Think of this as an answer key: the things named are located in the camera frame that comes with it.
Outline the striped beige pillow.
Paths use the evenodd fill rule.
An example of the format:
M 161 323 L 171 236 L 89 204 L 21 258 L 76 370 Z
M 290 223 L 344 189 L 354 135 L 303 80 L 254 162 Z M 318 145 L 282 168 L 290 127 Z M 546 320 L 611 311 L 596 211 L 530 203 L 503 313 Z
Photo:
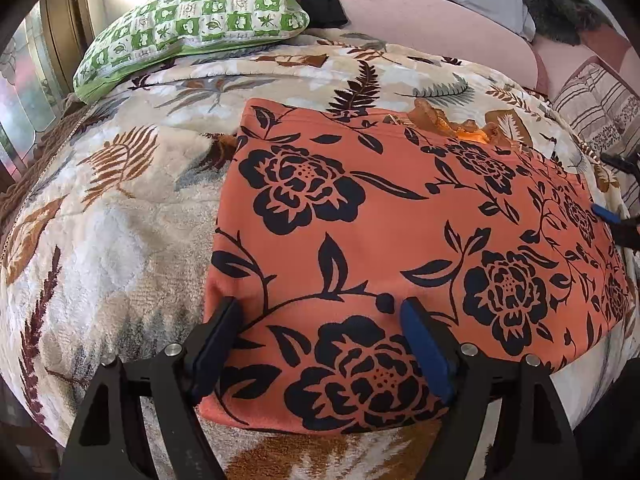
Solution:
M 639 97 L 607 65 L 590 58 L 570 76 L 552 110 L 592 159 L 630 156 L 639 149 Z

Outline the dark furry cushion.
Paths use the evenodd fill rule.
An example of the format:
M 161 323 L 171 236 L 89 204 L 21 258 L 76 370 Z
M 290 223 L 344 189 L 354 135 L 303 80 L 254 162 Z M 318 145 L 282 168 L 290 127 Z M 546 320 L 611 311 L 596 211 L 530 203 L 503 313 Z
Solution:
M 577 46 L 583 32 L 612 27 L 608 17 L 589 0 L 523 0 L 540 36 Z

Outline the wooden window frame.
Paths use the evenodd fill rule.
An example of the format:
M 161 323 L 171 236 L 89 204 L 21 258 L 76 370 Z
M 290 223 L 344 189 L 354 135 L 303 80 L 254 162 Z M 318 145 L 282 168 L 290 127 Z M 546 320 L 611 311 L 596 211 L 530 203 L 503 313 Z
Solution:
M 49 60 L 66 96 L 73 76 L 94 39 L 88 0 L 40 0 L 39 9 Z

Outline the green white patterned pillow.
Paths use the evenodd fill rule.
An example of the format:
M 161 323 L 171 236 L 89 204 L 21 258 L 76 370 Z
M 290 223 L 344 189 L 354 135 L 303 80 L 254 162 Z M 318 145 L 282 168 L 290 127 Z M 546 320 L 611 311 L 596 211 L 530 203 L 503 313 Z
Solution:
M 148 0 L 96 36 L 74 75 L 74 92 L 90 104 L 156 63 L 275 44 L 309 23 L 296 0 Z

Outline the orange floral print garment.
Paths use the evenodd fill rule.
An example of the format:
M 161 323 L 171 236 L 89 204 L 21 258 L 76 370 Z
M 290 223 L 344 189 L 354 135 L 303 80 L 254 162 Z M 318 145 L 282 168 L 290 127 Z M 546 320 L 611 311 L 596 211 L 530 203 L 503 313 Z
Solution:
M 205 307 L 243 324 L 201 415 L 292 434 L 436 416 L 400 326 L 414 297 L 488 356 L 579 358 L 632 306 L 584 178 L 526 148 L 446 138 L 366 106 L 247 101 Z

